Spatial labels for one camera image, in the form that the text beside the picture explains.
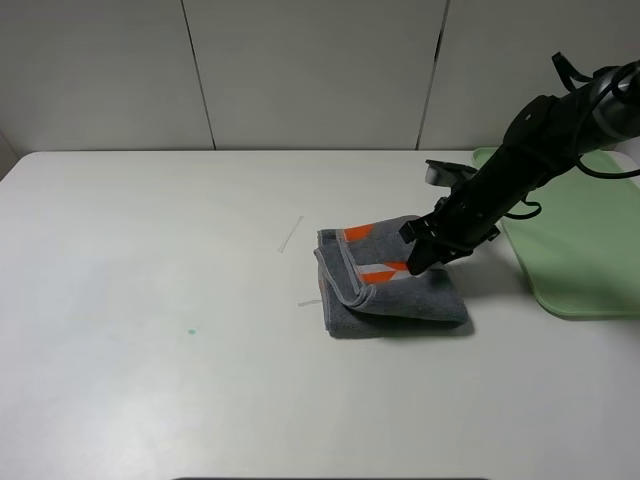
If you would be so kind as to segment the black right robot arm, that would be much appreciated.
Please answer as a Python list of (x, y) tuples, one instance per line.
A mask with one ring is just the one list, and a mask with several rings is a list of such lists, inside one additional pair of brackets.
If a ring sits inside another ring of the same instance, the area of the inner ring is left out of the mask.
[(449, 188), (434, 210), (400, 229), (412, 247), (408, 271), (467, 257), (499, 233), (497, 222), (528, 194), (573, 168), (598, 179), (619, 180), (638, 171), (605, 173), (582, 162), (583, 155), (639, 135), (639, 64), (608, 66), (583, 75), (561, 53), (552, 62), (567, 94), (540, 95), (509, 125), (501, 145), (480, 169), (428, 161), (426, 180)]

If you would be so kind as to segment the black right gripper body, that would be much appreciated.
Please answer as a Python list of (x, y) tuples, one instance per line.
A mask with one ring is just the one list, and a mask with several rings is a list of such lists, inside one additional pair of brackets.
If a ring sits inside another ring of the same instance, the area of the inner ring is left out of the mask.
[(499, 219), (500, 177), (475, 174), (450, 189), (431, 213), (407, 221), (400, 235), (412, 248), (417, 240), (447, 247), (451, 250), (449, 260), (455, 260), (470, 255), (479, 244), (495, 236)]

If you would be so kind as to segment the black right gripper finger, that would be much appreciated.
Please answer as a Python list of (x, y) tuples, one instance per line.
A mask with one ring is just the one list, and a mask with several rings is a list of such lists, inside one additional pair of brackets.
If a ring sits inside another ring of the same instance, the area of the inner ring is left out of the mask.
[(449, 261), (451, 250), (429, 240), (417, 240), (406, 260), (406, 266), (411, 275), (420, 275), (435, 264)]

